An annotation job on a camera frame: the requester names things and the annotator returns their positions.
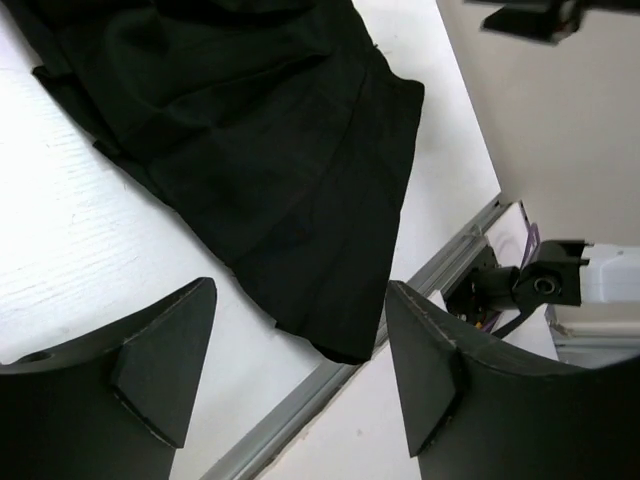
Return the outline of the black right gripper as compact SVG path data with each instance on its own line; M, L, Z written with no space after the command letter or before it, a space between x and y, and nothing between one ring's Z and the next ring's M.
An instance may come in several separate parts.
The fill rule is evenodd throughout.
M557 45L576 33L588 3L578 0L474 1L497 7L481 23L481 30L537 43Z

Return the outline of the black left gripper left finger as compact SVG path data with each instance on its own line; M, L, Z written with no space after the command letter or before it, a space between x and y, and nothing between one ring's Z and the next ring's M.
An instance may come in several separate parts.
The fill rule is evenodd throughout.
M216 310L211 278L1 367L4 479L167 479Z

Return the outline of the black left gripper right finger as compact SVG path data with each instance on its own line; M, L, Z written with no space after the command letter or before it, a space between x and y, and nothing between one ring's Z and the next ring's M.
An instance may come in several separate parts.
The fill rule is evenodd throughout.
M585 369L466 324L400 281L386 321L425 479L635 479L639 362Z

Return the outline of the black pleated skirt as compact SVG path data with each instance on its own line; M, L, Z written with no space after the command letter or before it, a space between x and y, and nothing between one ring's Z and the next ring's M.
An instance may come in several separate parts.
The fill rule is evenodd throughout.
M34 75L289 334L373 353L424 87L350 1L10 1Z

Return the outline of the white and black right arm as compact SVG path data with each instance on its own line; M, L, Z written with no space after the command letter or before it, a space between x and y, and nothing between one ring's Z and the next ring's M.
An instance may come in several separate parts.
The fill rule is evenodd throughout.
M497 1L485 32L557 45L577 33L587 12L637 15L637 1ZM639 302L639 248L584 240L541 241L520 267L496 267L469 276L481 310L516 309L519 315L495 332L520 326L542 305Z

